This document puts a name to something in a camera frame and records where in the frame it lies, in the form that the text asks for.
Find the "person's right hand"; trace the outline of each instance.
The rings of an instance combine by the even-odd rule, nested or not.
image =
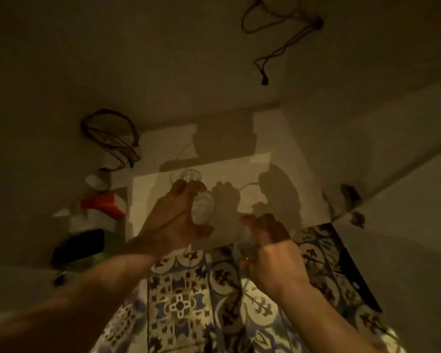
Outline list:
[[[252,232],[257,254],[254,260],[241,259],[240,268],[261,291],[278,302],[292,282],[310,286],[299,247],[272,214],[244,215],[241,221]]]

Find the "person's left hand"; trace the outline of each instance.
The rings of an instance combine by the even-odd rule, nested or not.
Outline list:
[[[194,196],[205,190],[202,182],[177,180],[156,202],[130,251],[160,258],[211,235],[212,226],[196,225],[191,219]]]

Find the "forearm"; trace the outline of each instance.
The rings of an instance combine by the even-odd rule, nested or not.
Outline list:
[[[292,284],[278,304],[313,353],[376,353],[312,286]]]
[[[0,352],[88,353],[154,261],[151,255],[119,255],[90,269],[49,301],[1,324]]]

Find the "power cord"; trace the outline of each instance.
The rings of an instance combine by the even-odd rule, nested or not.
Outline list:
[[[114,115],[119,118],[124,119],[128,124],[132,132],[133,141],[129,145],[125,141],[121,140],[118,136],[95,127],[92,122],[95,118],[107,115]],[[123,158],[127,160],[129,166],[134,167],[134,163],[139,161],[141,157],[134,151],[134,147],[139,146],[139,132],[135,127],[135,124],[124,114],[110,109],[100,109],[94,113],[85,116],[80,122],[80,129],[82,130],[85,137],[93,141],[95,144],[100,146],[106,152],[111,154],[116,160],[119,161],[119,165],[116,168],[102,167],[100,171],[111,172],[126,167],[126,163]]]
[[[253,11],[255,8],[260,7],[263,11],[267,12],[273,17],[278,18],[277,21],[273,21],[262,26],[259,26],[255,29],[247,29],[245,27],[245,19]],[[288,14],[280,14],[268,9],[263,0],[255,0],[253,5],[251,5],[247,11],[245,11],[244,16],[242,17],[242,30],[247,34],[253,34],[256,32],[260,32],[263,29],[276,26],[280,23],[285,22],[286,20],[296,20],[299,22],[306,22],[306,26],[302,28],[299,32],[297,32],[294,36],[292,36],[283,46],[274,50],[271,54],[256,58],[253,63],[258,68],[260,74],[262,75],[261,85],[267,86],[270,83],[270,79],[267,77],[265,72],[265,65],[271,58],[276,58],[281,56],[288,47],[294,45],[299,42],[306,35],[311,33],[314,30],[320,30],[323,27],[323,20],[319,16],[310,17],[306,12],[302,11],[302,0],[299,0],[297,7]]]

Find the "blue and white pattern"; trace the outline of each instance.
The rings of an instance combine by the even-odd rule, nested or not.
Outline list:
[[[383,352],[403,352],[381,314],[363,303],[339,265],[331,225],[291,231],[311,284]],[[239,271],[232,247],[185,253],[152,267],[94,348],[98,353],[307,353],[286,315]]]

